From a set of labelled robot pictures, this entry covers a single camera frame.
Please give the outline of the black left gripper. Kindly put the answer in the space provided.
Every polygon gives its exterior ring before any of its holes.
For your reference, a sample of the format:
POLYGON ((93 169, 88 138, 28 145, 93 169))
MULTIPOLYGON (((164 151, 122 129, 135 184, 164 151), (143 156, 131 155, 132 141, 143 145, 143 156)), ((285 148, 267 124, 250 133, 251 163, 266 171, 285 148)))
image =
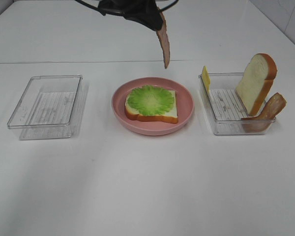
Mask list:
POLYGON ((124 19, 139 23, 151 30, 161 30, 163 19, 154 0, 101 0, 101 12, 124 16, 124 19))

